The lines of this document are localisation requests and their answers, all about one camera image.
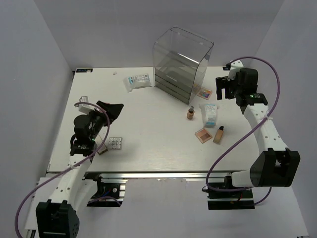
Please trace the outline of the colorful eyeshadow palette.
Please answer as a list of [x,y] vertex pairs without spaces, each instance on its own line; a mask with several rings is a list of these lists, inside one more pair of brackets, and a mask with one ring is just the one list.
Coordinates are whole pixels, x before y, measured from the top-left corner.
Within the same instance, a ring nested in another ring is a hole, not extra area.
[[210,97],[211,97],[211,94],[212,94],[212,91],[207,89],[207,88],[204,88],[202,87],[199,92],[198,92],[198,96],[205,99],[205,100],[208,100]]

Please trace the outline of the white blue tube pouch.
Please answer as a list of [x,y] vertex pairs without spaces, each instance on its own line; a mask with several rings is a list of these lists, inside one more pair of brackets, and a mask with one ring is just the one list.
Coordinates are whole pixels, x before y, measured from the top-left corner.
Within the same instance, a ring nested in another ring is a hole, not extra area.
[[218,106],[215,104],[200,104],[199,108],[201,109],[204,127],[216,126]]

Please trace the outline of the white cotton pad pack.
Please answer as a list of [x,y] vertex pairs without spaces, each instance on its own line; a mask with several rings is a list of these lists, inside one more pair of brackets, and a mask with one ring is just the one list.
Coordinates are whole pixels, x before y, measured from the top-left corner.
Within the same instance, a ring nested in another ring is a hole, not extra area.
[[131,92],[134,89],[151,87],[150,76],[146,74],[139,74],[129,76],[123,79],[123,84],[127,92]]

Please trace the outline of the brown compact box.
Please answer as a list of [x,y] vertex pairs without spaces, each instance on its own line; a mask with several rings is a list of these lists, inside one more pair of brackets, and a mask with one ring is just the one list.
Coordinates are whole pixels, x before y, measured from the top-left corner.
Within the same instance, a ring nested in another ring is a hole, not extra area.
[[99,147],[99,150],[97,151],[99,155],[102,155],[108,150],[107,146],[105,145],[105,143],[103,142],[103,139],[100,137],[99,134],[97,135],[95,142],[97,144],[97,147]]

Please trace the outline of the pink eyeshadow palette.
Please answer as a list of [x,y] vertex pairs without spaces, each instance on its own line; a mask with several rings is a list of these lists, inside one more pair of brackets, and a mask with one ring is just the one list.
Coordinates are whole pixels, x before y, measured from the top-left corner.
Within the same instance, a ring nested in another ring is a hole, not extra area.
[[212,139],[211,133],[205,127],[195,132],[195,136],[202,144]]

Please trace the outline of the clear acrylic makeup organizer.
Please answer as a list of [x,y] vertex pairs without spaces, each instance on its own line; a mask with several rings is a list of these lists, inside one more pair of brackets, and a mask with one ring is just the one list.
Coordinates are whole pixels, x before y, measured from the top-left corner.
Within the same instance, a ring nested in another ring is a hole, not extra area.
[[191,104],[201,89],[214,42],[171,27],[153,45],[154,85]]

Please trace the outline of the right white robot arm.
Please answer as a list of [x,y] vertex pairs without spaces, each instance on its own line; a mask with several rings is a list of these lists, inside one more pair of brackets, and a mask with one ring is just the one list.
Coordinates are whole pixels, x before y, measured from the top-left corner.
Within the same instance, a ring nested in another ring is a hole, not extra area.
[[233,172],[231,181],[224,184],[224,193],[231,198],[242,187],[290,187],[297,171],[300,155],[283,142],[272,119],[264,94],[257,92],[258,72],[240,68],[234,77],[218,77],[217,99],[235,99],[242,114],[254,130],[259,156],[248,170]]

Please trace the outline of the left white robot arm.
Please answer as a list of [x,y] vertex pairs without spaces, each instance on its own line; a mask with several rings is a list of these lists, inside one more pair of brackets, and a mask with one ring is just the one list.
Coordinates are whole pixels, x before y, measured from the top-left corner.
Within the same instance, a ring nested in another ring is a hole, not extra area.
[[96,202],[112,200],[111,190],[101,178],[89,178],[85,174],[96,153],[105,147],[100,138],[103,127],[119,117],[124,105],[97,101],[89,103],[82,97],[75,107],[81,112],[74,121],[74,134],[70,139],[70,155],[66,169],[58,177],[60,181],[46,202],[36,207],[36,220],[41,238],[75,238],[80,228],[79,211]]

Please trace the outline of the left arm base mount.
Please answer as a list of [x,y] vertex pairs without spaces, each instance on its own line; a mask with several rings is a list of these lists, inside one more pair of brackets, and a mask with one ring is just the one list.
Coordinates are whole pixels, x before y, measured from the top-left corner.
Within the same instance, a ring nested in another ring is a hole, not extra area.
[[97,183],[97,192],[91,197],[88,207],[120,207],[122,205],[126,179],[96,173],[86,175],[85,180],[88,179]]

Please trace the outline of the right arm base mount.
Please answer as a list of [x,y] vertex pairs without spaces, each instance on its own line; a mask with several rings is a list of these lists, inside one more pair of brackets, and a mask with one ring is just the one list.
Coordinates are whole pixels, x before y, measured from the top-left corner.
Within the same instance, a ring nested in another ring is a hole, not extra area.
[[231,173],[210,176],[202,192],[207,194],[208,210],[255,209],[252,191],[234,187]]

